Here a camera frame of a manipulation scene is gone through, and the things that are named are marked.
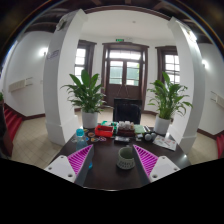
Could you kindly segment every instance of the potted plant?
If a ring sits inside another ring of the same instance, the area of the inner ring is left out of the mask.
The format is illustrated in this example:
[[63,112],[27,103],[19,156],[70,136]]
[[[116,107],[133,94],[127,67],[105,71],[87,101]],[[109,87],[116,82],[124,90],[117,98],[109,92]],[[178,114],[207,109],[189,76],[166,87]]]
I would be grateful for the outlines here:
[[184,97],[189,95],[183,95],[184,91],[187,90],[186,86],[180,84],[173,84],[170,82],[170,78],[166,72],[162,72],[165,85],[160,81],[156,80],[153,89],[147,89],[147,91],[155,93],[155,97],[151,97],[148,105],[155,105],[151,103],[156,101],[158,104],[159,114],[156,115],[154,131],[158,134],[165,135],[169,124],[171,122],[172,116],[177,113],[184,116],[186,113],[185,106],[190,106],[193,108],[192,104],[189,102],[180,102]]
[[101,84],[96,86],[99,74],[95,74],[92,78],[90,78],[88,72],[86,70],[82,70],[81,79],[83,84],[75,75],[69,75],[75,85],[62,86],[68,87],[67,91],[70,90],[68,93],[74,93],[73,96],[68,97],[68,100],[73,106],[81,107],[83,127],[95,128],[97,126],[98,113],[103,111],[102,105],[106,103],[106,101],[103,101],[105,94],[98,93],[98,90],[103,87]]

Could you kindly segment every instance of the wall light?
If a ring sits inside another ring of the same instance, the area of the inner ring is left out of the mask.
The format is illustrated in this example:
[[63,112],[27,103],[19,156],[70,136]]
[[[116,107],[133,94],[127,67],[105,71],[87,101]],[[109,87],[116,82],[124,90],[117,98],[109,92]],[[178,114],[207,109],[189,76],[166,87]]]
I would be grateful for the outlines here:
[[40,56],[45,56],[47,54],[48,49],[47,48],[41,48],[39,51]]
[[208,66],[208,62],[206,60],[202,60],[202,64],[204,65],[204,67],[207,69],[209,66]]
[[189,34],[190,39],[196,42],[197,37],[194,35],[194,33],[191,30],[187,31],[187,33]]

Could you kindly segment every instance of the wooden door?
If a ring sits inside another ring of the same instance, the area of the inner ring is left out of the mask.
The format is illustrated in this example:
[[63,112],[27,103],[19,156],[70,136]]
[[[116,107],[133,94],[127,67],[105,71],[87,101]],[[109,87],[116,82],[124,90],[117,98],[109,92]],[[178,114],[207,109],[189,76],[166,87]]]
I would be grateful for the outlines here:
[[106,77],[106,101],[109,106],[114,106],[114,98],[141,99],[139,62],[110,60]]

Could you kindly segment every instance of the green leafy plant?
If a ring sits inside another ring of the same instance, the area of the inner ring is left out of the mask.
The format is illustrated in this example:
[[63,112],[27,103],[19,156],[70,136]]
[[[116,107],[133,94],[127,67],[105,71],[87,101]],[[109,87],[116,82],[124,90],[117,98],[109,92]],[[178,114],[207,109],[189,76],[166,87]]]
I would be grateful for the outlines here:
[[160,80],[156,80],[153,89],[147,89],[147,91],[155,93],[155,97],[151,97],[148,105],[155,105],[151,103],[156,101],[158,104],[159,117],[162,119],[170,120],[171,117],[177,112],[179,115],[184,116],[186,113],[185,106],[193,105],[189,102],[180,102],[184,97],[189,97],[189,95],[183,95],[184,91],[188,88],[180,84],[173,84],[170,82],[170,77],[166,72],[162,72],[166,85],[164,85]]
[[68,97],[68,100],[73,106],[81,107],[82,111],[85,113],[100,113],[100,111],[103,111],[102,107],[110,107],[103,105],[106,103],[106,101],[103,101],[103,97],[106,95],[98,93],[98,90],[103,88],[101,84],[96,86],[99,74],[95,74],[90,78],[88,72],[82,70],[81,79],[83,84],[77,76],[69,75],[76,85],[64,85],[62,87],[68,87],[67,91],[70,90],[68,94],[74,93],[74,96]]
[[4,99],[4,97],[3,97],[3,93],[0,92],[0,101],[2,101],[3,99]]

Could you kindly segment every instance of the green exit sign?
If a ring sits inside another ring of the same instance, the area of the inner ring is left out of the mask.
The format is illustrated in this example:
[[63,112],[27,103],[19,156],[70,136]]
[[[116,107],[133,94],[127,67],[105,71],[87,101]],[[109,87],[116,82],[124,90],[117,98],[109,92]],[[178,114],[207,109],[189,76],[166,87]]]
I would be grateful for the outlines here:
[[123,42],[124,39],[116,39],[116,42]]

